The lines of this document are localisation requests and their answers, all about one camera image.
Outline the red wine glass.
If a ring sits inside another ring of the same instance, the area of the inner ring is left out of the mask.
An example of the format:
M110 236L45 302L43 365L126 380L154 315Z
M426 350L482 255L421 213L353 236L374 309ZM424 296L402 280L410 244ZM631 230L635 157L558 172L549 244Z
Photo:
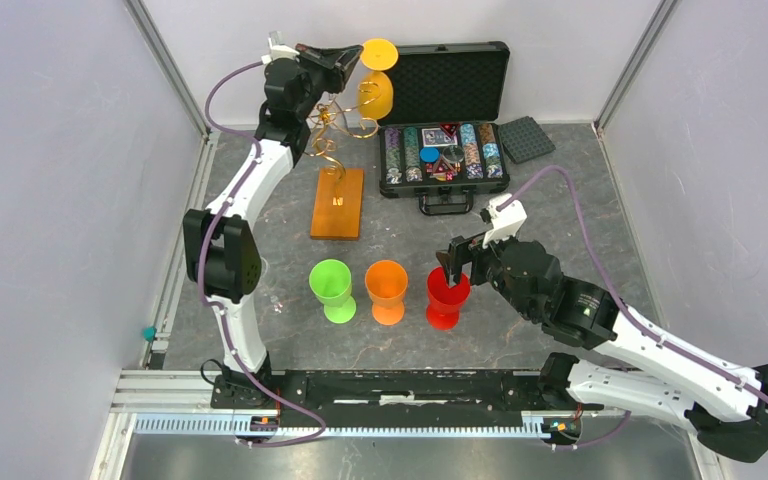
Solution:
M432 270L426 281L429 304L426 308L428 323L438 330L454 328L460 319L460 312L471 293L469 278L461 273L457 283L449 284L442 267Z

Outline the green wine glass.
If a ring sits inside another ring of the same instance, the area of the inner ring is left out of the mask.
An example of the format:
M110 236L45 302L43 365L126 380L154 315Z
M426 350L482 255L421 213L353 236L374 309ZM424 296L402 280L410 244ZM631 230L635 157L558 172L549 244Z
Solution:
M345 263L337 259L322 260L312 268L308 281L330 322L345 324L352 320L356 302L352 296L352 274Z

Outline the orange wine glass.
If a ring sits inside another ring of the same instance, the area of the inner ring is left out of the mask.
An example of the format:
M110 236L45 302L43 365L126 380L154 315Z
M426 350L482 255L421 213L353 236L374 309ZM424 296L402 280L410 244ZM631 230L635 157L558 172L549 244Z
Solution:
M375 321L385 326L399 323L405 314L406 270L393 260L380 260L367 269L364 281Z

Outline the yellow wine glass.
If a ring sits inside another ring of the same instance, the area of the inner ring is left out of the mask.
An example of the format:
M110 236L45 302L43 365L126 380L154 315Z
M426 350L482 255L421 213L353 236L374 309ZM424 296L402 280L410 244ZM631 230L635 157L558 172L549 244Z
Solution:
M362 45L361 64L368 70L358 86L358 111L363 118L381 120L392 110L394 87L387 73L399 59L396 46L383 38Z

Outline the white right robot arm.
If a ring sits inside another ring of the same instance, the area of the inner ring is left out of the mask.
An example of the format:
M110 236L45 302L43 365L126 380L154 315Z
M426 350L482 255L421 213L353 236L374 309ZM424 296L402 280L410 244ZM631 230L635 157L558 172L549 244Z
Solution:
M744 367L694 347L607 290L564 274L537 241L456 237L436 258L445 283L489 284L555 341L634 369L612 372L553 353L537 382L545 405L600 404L645 415L739 462L768 451L768 365Z

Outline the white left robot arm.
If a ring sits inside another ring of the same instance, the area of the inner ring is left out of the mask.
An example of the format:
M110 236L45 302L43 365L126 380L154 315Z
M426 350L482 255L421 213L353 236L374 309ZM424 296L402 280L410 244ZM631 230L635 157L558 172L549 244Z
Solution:
M210 126L247 138L251 148L214 200L185 213L185 266L221 330L223 375L237 381L235 392L250 407L266 405L274 394L269 354L253 305L252 294L262 273L253 228L275 188L305 155L311 114L325 94L345 89L362 52L360 45L273 46L269 54L222 77L205 102ZM254 69L263 71L265 92L256 129L249 132L220 124L212 116L214 97L230 80Z

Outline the clear wine glass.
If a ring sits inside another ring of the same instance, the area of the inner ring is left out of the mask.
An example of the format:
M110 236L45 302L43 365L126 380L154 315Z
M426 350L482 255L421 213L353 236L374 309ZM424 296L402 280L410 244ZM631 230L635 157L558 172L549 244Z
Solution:
M268 305L274 313L281 314L284 310L284 306L276 287L277 280L270 272L271 267L268 260L266 258L261 258L261 263L261 277L257 291L261 297L268 301Z

